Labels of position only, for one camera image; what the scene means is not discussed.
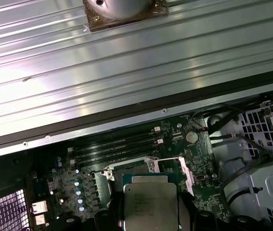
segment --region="black cable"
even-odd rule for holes
[[[239,192],[236,192],[230,199],[229,201],[227,202],[228,205],[230,206],[232,204],[232,202],[234,202],[235,199],[237,199],[238,197],[240,197],[241,195],[244,195],[244,194],[251,194],[251,191],[250,189],[245,189],[245,190],[241,190]]]
[[[210,140],[215,141],[215,140],[230,139],[232,137],[233,137],[232,135],[223,135],[223,136],[211,136],[209,138]]]
[[[228,135],[223,135],[223,136],[213,136],[210,137],[210,140],[221,140],[221,139],[232,139],[232,138],[240,138],[243,139],[245,142],[247,142],[249,145],[251,145],[254,148],[257,148],[257,150],[260,152],[266,152],[266,149],[261,147],[260,145],[256,144],[254,141],[248,139],[245,136],[242,136],[240,134],[228,134]]]
[[[221,195],[221,201],[222,204],[224,206],[225,209],[227,209],[229,211],[229,213],[231,214],[231,216],[233,215],[233,212],[229,206],[229,204],[227,203],[227,199],[225,196],[225,192],[224,192],[224,188],[233,180],[235,180],[237,177],[241,176],[242,174],[246,173],[247,171],[250,171],[251,169],[265,163],[266,161],[268,161],[267,158],[267,153],[260,153],[259,158],[255,159],[255,160],[251,160],[249,162],[248,165],[243,166],[242,168],[240,168],[238,171],[232,173],[220,186],[220,195]]]
[[[219,168],[219,173],[218,173],[218,181],[219,181],[219,182],[222,182],[222,170],[223,170],[223,168],[224,168],[228,163],[234,162],[234,161],[236,161],[236,160],[241,160],[242,163],[244,164],[243,158],[240,157],[240,156],[239,156],[239,157],[232,158],[232,159],[225,160],[225,161],[221,164],[221,166],[220,166],[220,168]]]

